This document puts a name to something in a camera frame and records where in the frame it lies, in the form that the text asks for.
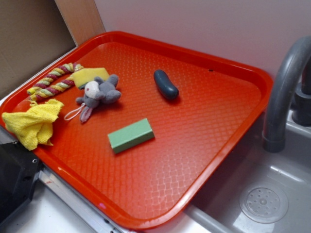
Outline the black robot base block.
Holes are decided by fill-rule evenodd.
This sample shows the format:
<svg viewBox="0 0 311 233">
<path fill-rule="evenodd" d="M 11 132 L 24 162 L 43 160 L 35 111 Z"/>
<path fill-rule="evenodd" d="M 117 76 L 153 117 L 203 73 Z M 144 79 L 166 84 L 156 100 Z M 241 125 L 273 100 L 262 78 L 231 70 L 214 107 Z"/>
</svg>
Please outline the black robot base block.
<svg viewBox="0 0 311 233">
<path fill-rule="evenodd" d="M 33 198 L 42 163 L 21 143 L 0 146 L 0 226 L 3 227 Z"/>
</svg>

